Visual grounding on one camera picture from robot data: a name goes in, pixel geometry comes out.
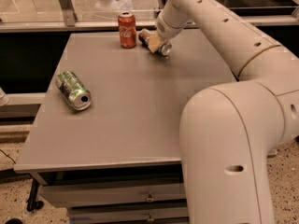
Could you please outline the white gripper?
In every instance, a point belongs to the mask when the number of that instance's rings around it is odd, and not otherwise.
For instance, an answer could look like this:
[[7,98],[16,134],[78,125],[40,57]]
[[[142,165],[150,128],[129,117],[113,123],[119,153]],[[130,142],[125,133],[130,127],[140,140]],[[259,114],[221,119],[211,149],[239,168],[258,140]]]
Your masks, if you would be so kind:
[[156,20],[156,31],[149,35],[148,48],[155,53],[167,40],[177,36],[187,24],[187,16],[183,13],[160,12]]

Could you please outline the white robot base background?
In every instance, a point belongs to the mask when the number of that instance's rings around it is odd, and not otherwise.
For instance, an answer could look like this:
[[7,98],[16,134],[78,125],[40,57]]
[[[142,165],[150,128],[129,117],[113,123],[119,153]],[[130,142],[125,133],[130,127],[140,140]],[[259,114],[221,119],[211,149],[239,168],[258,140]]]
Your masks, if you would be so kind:
[[99,12],[120,12],[132,10],[132,0],[98,0],[95,3],[95,10]]

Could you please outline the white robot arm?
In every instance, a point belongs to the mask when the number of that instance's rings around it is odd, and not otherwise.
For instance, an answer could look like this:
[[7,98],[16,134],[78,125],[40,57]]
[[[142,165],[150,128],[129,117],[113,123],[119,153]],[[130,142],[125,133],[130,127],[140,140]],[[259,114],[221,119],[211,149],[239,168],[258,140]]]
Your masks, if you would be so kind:
[[275,224],[267,155],[298,134],[298,59],[216,0],[167,0],[150,51],[188,21],[237,78],[199,91],[181,115],[190,224]]

